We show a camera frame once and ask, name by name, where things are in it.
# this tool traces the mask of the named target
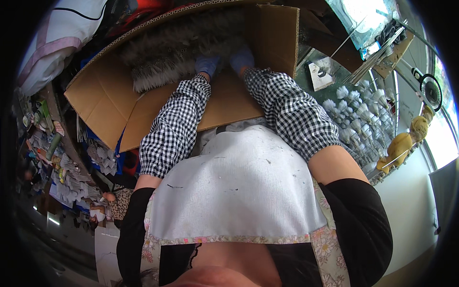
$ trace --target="cardboard box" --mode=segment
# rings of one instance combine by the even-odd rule
[[[148,91],[139,99],[133,91],[129,67],[114,51],[125,41],[177,17],[207,9],[244,5],[246,40],[257,67],[270,67],[294,77],[298,49],[299,9],[258,5],[266,0],[212,0],[170,11],[141,24],[100,51],[72,79],[64,93],[94,133],[111,149],[121,134],[120,151],[140,145],[151,123],[178,83]],[[232,70],[222,71],[212,82],[212,95],[198,125],[198,131],[263,115]]]

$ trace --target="gray feathers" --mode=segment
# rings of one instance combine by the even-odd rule
[[[244,44],[243,28],[241,8],[213,9],[161,24],[126,43],[119,56],[142,93],[194,75],[201,54],[220,55],[219,70]]]

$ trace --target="black sleeve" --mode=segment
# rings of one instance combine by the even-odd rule
[[[392,258],[392,233],[378,192],[357,179],[337,180],[322,192],[333,212],[351,286],[373,286]]]
[[[140,262],[145,238],[144,217],[155,189],[140,188],[131,195],[116,248],[118,268],[126,286],[141,287]]]

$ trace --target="forearm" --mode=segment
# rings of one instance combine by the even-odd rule
[[[325,110],[288,75],[248,68],[243,79],[268,124],[306,162],[327,146],[341,145],[338,128]]]
[[[151,181],[159,185],[176,163],[190,155],[210,91],[203,75],[180,82],[140,143],[141,176],[136,189],[152,187]]]

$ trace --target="cardboard flap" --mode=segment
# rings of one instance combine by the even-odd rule
[[[246,11],[246,40],[255,65],[295,77],[300,9],[256,5]]]
[[[139,147],[142,138],[150,132],[151,123],[178,85],[174,83],[153,89],[138,100],[124,130],[120,152]],[[212,82],[212,95],[198,131],[263,115],[263,109],[247,92],[242,80],[233,71],[224,70]]]
[[[132,89],[129,68],[111,54],[87,67],[64,95],[82,120],[112,150],[139,98]]]

